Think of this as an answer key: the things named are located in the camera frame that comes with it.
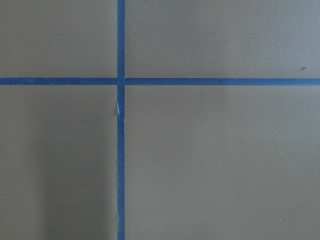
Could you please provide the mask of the brown paper table cover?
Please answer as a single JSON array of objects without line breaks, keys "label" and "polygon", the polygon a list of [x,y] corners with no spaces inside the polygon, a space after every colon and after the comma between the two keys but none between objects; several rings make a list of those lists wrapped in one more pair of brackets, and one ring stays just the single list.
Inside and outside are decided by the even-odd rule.
[{"label": "brown paper table cover", "polygon": [[[317,0],[128,0],[128,240],[317,240]],[[0,237],[115,240],[116,85],[0,87]]]}]

